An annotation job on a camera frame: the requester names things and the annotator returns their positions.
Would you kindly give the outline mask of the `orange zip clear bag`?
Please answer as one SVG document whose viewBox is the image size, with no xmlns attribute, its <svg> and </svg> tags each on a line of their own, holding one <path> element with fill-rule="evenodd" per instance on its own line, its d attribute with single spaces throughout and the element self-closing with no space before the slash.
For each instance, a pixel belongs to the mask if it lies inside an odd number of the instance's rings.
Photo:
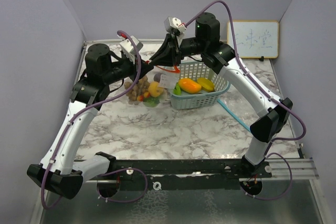
<svg viewBox="0 0 336 224">
<path fill-rule="evenodd" d="M 177 66 L 157 66 L 138 80 L 126 94 L 129 104 L 154 108 L 169 98 L 180 77 Z"/>
</svg>

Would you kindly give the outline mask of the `teal plastic basket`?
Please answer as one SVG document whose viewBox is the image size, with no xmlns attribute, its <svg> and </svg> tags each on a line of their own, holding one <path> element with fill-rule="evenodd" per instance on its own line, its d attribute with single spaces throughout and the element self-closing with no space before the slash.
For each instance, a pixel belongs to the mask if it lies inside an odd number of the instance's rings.
<svg viewBox="0 0 336 224">
<path fill-rule="evenodd" d="M 198 61 L 179 65 L 180 78 L 171 90 L 174 109 L 196 109 L 213 105 L 220 95 L 230 88 L 230 83 L 211 68 Z"/>
</svg>

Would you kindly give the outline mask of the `large orange mango toy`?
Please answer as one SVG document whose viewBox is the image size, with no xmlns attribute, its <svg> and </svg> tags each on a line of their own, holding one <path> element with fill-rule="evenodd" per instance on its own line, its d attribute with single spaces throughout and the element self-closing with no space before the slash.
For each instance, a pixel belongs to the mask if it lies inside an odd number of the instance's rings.
<svg viewBox="0 0 336 224">
<path fill-rule="evenodd" d="M 199 93 L 202 87 L 190 78 L 183 78 L 178 81 L 180 88 L 190 94 Z"/>
</svg>

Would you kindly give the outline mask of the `blue zip clear bag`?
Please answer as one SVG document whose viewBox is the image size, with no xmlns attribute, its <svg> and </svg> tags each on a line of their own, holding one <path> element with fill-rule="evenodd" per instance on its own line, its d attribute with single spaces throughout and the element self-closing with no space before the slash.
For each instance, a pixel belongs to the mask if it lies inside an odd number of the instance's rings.
<svg viewBox="0 0 336 224">
<path fill-rule="evenodd" d="M 221 101 L 220 99 L 217 99 L 217 102 L 222 106 L 223 109 L 226 110 L 226 112 L 235 119 L 242 127 L 244 127 L 248 132 L 250 132 L 249 126 L 247 126 L 237 115 L 235 115 L 228 107 L 227 105 Z"/>
</svg>

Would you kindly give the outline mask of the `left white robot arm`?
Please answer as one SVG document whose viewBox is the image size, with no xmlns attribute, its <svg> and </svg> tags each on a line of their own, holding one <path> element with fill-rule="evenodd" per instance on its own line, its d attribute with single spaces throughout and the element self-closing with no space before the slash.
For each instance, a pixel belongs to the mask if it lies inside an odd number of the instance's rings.
<svg viewBox="0 0 336 224">
<path fill-rule="evenodd" d="M 120 57 L 106 44 L 93 44 L 88 48 L 86 67 L 72 88 L 61 128 L 39 164 L 31 164 L 27 170 L 28 177 L 42 191 L 73 199 L 85 181 L 97 175 L 104 179 L 115 175 L 113 156 L 98 153 L 82 165 L 75 166 L 75 155 L 87 128 L 108 99 L 109 86 L 130 78 L 133 87 L 153 69 L 141 59 L 142 47 L 141 42 L 122 41 Z"/>
</svg>

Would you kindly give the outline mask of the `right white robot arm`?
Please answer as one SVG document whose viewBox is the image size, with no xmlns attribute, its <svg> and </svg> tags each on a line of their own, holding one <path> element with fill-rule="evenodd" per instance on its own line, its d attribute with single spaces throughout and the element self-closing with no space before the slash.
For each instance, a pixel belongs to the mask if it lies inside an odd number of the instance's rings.
<svg viewBox="0 0 336 224">
<path fill-rule="evenodd" d="M 220 22 L 215 15 L 207 12 L 198 15 L 192 38 L 183 37 L 186 25 L 176 17 L 168 17 L 164 26 L 167 31 L 165 40 L 150 58 L 150 65 L 175 67 L 184 57 L 200 55 L 202 62 L 233 85 L 258 115 L 258 120 L 250 126 L 253 138 L 241 159 L 242 173 L 246 177 L 254 177 L 260 171 L 271 140 L 285 125 L 292 101 L 281 99 L 267 90 L 236 58 L 235 50 L 220 41 Z"/>
</svg>

